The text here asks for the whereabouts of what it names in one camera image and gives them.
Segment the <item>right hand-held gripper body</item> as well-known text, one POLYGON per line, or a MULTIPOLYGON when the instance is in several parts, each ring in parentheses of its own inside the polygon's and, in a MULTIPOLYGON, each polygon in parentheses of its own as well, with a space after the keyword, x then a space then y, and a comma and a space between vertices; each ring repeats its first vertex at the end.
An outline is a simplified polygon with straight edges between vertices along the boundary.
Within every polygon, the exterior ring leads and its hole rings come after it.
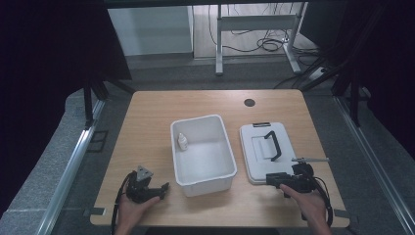
POLYGON ((292 165, 294 174, 288 174, 282 180, 285 184, 299 193, 310 193, 317 190, 322 196, 328 197, 325 184, 320 184, 317 177, 314 175, 314 169, 311 163, 317 162, 317 159, 300 158, 293 159, 296 164, 292 165))

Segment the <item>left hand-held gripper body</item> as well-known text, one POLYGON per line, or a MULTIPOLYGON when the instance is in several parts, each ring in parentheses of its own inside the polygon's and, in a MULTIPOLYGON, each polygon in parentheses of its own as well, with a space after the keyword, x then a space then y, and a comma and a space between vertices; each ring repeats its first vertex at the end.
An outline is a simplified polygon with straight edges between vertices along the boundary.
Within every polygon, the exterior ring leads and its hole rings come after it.
POLYGON ((153 173, 151 171, 139 165, 128 176, 126 196, 137 204, 143 204, 154 197, 158 197, 161 194, 161 190, 149 187, 152 176, 153 173))

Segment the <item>white lid with black handle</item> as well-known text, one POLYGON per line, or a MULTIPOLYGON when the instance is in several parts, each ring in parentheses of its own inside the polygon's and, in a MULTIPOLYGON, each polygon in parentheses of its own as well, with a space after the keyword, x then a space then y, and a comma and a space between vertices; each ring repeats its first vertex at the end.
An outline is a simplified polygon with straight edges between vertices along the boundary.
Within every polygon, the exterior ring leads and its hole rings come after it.
POLYGON ((293 159, 297 156, 281 122, 243 125, 240 137, 251 184, 264 185, 268 173, 294 173, 293 159))

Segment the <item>person's left hand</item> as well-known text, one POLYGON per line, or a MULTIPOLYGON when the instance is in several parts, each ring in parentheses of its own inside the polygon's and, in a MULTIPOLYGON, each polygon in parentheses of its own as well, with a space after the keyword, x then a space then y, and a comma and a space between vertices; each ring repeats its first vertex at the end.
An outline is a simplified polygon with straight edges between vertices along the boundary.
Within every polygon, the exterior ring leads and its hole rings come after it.
POLYGON ((119 200, 117 225, 115 231, 131 229, 139 223, 144 213, 160 201, 160 197, 154 197, 143 204, 136 204, 127 196, 122 195, 119 200))

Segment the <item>person's right hand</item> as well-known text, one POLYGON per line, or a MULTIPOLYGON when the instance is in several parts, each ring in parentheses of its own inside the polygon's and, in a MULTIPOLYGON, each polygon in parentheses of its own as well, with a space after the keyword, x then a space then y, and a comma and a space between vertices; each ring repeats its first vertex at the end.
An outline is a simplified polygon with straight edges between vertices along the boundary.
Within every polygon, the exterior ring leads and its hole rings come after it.
POLYGON ((280 189, 297 202, 310 227, 317 229, 327 225, 325 204, 318 193, 302 194, 285 184, 281 184, 280 189))

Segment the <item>small white bottle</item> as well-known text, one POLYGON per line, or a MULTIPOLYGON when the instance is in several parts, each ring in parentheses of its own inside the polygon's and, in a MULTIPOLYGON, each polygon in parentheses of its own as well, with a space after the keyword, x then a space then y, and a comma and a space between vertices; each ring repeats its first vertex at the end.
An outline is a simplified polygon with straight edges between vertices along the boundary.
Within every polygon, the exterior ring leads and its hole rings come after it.
POLYGON ((188 149, 188 141, 183 133, 178 134, 177 143, 182 151, 186 151, 188 149))

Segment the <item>white plastic bin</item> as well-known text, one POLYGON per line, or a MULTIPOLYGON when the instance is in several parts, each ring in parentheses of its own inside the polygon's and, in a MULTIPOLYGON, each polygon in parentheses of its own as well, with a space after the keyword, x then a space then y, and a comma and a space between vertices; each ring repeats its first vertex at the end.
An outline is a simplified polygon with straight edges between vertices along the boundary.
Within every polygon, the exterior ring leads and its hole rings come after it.
POLYGON ((231 188, 238 169, 221 116, 176 120, 170 134, 175 179, 186 197, 231 188), (186 151, 177 143, 179 133, 187 138, 186 151))

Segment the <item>black tripod stand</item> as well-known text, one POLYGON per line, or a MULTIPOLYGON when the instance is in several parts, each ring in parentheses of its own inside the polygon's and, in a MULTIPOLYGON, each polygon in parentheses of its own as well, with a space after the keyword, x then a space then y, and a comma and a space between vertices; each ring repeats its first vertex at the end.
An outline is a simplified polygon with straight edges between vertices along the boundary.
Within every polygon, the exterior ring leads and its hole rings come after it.
POLYGON ((110 78, 108 76, 98 77, 86 75, 83 80, 85 130, 89 130, 95 121, 93 118, 94 112, 92 108, 92 94, 95 94, 99 101, 105 101, 109 97, 109 91, 105 85, 106 81, 128 94, 134 94, 136 92, 135 89, 118 79, 110 78))
POLYGON ((359 127, 358 104, 360 98, 360 75, 357 68, 344 66, 339 71, 339 76, 331 88, 335 96, 343 96, 349 90, 349 117, 359 127))

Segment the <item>white power strip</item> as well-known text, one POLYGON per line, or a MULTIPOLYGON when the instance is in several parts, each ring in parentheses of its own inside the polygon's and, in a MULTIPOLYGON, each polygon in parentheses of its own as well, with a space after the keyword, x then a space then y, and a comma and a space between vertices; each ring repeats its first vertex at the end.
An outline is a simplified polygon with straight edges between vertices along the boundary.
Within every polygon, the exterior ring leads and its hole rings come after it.
POLYGON ((319 78, 320 76, 322 76, 323 74, 325 74, 326 71, 327 71, 326 68, 319 67, 308 76, 308 79, 313 81, 313 80, 319 78))

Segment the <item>dark curtain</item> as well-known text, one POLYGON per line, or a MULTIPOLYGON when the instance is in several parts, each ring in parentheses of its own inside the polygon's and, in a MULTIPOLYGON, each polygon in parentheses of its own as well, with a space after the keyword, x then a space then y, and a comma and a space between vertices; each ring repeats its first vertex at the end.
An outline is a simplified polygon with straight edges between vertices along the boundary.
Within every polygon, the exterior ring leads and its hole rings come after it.
POLYGON ((415 159, 415 0, 312 0, 300 33, 328 56, 328 77, 358 69, 368 108, 415 159))
POLYGON ((67 97, 130 76, 104 0, 0 0, 0 216, 41 157, 67 97))

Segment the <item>white cabinet panel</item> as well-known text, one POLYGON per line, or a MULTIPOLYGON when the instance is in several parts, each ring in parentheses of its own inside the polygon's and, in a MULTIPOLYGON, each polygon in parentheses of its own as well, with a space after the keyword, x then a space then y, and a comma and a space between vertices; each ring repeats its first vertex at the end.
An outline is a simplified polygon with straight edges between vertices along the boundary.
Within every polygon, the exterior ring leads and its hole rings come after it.
POLYGON ((193 52, 189 6, 109 9, 125 56, 193 52))

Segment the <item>black floor bracket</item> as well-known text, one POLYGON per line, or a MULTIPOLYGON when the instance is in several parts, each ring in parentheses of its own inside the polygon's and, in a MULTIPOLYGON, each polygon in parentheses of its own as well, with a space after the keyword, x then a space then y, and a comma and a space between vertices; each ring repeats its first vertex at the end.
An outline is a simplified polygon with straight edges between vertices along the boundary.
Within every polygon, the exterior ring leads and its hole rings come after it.
POLYGON ((101 130, 93 133, 89 142, 88 153, 102 153, 107 142, 109 131, 101 130))

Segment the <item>aluminium floor rail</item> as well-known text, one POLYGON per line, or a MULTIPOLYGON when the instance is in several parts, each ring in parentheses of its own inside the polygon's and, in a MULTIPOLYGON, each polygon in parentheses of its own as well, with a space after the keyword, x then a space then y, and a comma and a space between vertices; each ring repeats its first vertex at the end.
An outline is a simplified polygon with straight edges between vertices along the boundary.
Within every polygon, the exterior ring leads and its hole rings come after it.
POLYGON ((372 146, 364 135, 362 129, 358 127, 349 116, 349 107, 346 102, 339 97, 334 97, 334 101, 338 105, 346 125, 348 126, 352 136, 357 142, 363 156, 368 162, 372 172, 374 173, 383 193, 388 199, 393 212, 403 227, 406 235, 415 235, 415 216, 410 211, 403 197, 392 184, 390 177, 387 175, 384 167, 375 154, 372 146))
POLYGON ((56 190, 50 200, 50 203, 43 214, 39 226, 34 235, 51 235, 60 211, 63 208, 68 196, 70 187, 77 175, 78 169, 83 161, 87 147, 95 132, 101 112, 105 107, 105 101, 97 101, 92 110, 92 124, 84 128, 77 140, 77 143, 71 153, 69 161, 62 177, 57 184, 56 190))

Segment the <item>white metal desk frame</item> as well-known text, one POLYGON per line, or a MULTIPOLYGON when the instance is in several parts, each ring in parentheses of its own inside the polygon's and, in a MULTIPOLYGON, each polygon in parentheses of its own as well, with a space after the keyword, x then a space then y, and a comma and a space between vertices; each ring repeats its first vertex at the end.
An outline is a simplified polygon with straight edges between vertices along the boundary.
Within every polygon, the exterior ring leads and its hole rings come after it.
POLYGON ((305 3, 302 2, 297 12, 290 15, 223 17, 221 15, 221 6, 218 5, 216 18, 215 74, 223 75, 223 31, 268 29, 289 30, 291 32, 289 37, 283 42, 283 49, 293 73, 300 74, 300 66, 293 54, 293 45, 300 27, 304 6, 305 3))

